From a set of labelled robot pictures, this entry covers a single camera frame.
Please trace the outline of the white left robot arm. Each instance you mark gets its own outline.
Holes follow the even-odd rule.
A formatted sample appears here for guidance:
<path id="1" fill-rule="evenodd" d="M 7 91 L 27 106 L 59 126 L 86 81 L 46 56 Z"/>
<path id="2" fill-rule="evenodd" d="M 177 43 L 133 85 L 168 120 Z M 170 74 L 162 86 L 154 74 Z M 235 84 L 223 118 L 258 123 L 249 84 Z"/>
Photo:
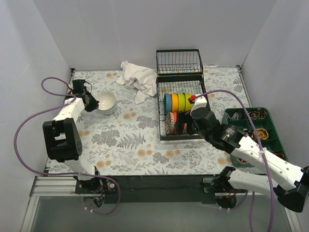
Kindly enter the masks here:
<path id="1" fill-rule="evenodd" d="M 98 175 L 97 168 L 83 155 L 81 137 L 76 127 L 76 122 L 82 111 L 92 112 L 98 109 L 97 101 L 85 86 L 84 79 L 72 82 L 72 95 L 65 100 L 67 106 L 63 107 L 59 114 L 51 121 L 44 122 L 43 134 L 49 159 L 68 166 L 72 172 L 77 173 L 77 179 L 86 182 L 87 189 L 92 193 L 102 190 L 103 182 L 93 176 Z"/>

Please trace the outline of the white ceramic bowl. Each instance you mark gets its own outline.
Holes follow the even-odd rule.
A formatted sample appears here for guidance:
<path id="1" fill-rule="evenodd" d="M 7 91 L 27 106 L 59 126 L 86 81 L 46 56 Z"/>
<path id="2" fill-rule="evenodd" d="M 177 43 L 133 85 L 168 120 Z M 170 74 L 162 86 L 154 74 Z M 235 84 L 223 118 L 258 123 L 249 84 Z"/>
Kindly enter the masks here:
<path id="1" fill-rule="evenodd" d="M 106 105 L 100 103 L 98 107 L 98 110 L 104 115 L 113 114 L 116 111 L 116 109 L 117 109 L 117 102 L 115 102 L 113 105 Z"/>
<path id="2" fill-rule="evenodd" d="M 111 92 L 102 92 L 97 96 L 97 100 L 99 104 L 113 105 L 116 102 L 116 96 Z"/>

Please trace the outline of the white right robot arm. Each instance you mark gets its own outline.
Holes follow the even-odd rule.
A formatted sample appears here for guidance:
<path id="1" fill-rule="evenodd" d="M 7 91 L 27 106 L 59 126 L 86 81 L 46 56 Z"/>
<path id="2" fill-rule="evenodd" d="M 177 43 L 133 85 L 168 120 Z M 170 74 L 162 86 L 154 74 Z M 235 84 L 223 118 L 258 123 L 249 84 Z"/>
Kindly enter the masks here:
<path id="1" fill-rule="evenodd" d="M 187 125 L 189 134 L 198 134 L 218 150 L 241 158 L 265 175 L 250 174 L 225 167 L 217 178 L 204 186 L 209 192 L 229 192 L 245 189 L 264 195 L 274 194 L 284 207 L 301 213 L 309 197 L 309 168 L 301 168 L 279 158 L 266 148 L 260 148 L 247 133 L 231 124 L 221 124 L 206 107 L 177 116 L 175 128 Z"/>

